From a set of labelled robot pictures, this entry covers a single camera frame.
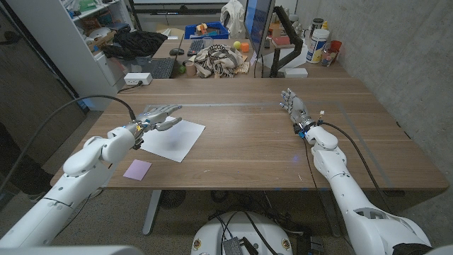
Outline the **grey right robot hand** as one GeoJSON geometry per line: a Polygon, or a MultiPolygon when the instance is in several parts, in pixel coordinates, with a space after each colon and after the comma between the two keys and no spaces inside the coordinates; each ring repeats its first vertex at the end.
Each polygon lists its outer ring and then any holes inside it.
{"type": "Polygon", "coordinates": [[[291,89],[282,91],[281,97],[283,98],[283,102],[280,102],[280,106],[288,112],[289,119],[293,122],[295,132],[308,132],[309,129],[315,125],[316,121],[309,115],[304,102],[291,89]]]}

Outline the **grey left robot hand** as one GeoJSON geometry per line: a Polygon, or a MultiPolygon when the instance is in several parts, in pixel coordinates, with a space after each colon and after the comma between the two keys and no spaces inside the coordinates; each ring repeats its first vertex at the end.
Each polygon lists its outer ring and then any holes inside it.
{"type": "Polygon", "coordinates": [[[174,125],[178,124],[182,118],[179,117],[167,120],[167,117],[181,108],[182,105],[164,105],[139,114],[135,119],[137,126],[134,131],[134,136],[139,137],[150,130],[165,131],[172,128],[174,125]]]}

